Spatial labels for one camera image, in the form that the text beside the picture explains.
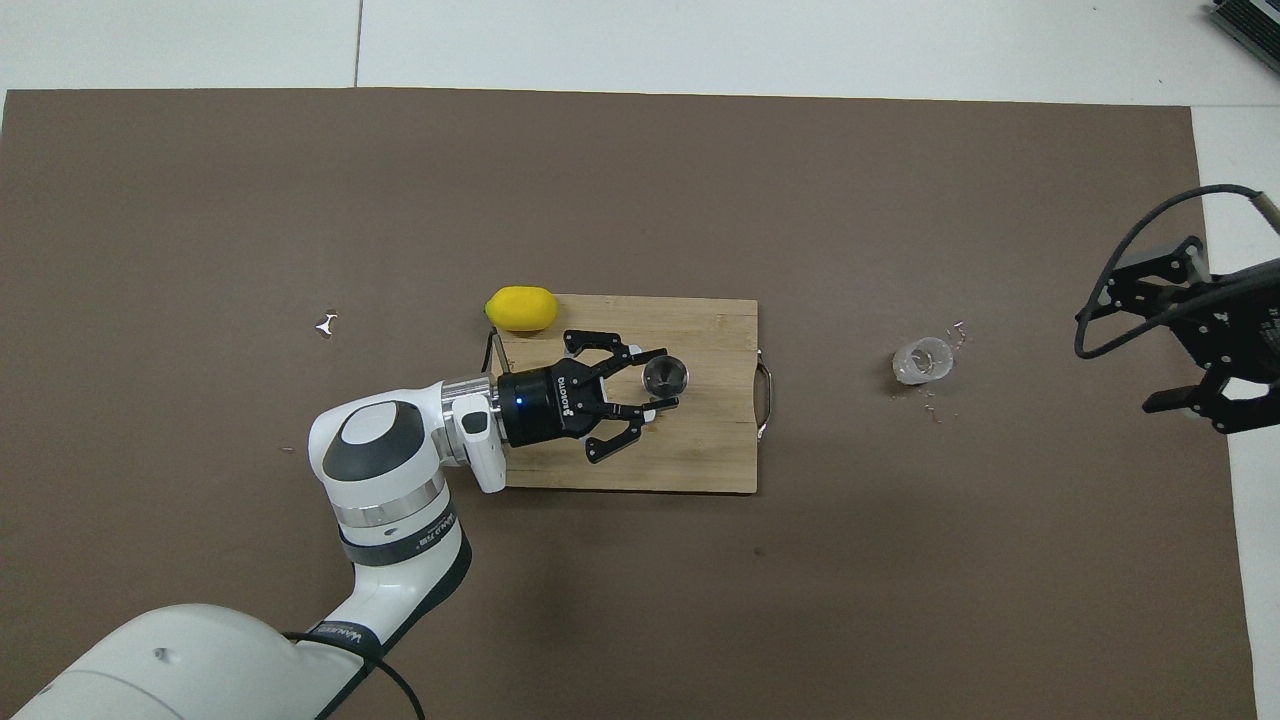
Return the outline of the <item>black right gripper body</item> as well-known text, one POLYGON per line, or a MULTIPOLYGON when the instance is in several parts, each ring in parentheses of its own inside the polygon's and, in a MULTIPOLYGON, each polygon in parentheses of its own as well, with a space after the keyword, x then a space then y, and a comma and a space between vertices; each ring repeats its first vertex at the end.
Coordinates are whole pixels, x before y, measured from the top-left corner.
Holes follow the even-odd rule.
POLYGON ((1204 306, 1196 311, 1196 364, 1226 368, 1242 379, 1276 379, 1276 263, 1261 263, 1199 284, 1204 306))

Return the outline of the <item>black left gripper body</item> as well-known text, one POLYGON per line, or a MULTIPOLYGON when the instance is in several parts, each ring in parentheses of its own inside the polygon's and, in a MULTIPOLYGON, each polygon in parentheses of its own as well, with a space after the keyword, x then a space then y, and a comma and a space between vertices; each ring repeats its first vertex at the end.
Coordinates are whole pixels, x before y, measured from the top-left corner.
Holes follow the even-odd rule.
POLYGON ((586 411, 604 401, 600 378, 586 378, 580 365, 554 365, 497 378, 499 418, 513 448, 553 439, 582 439, 602 423, 586 411))

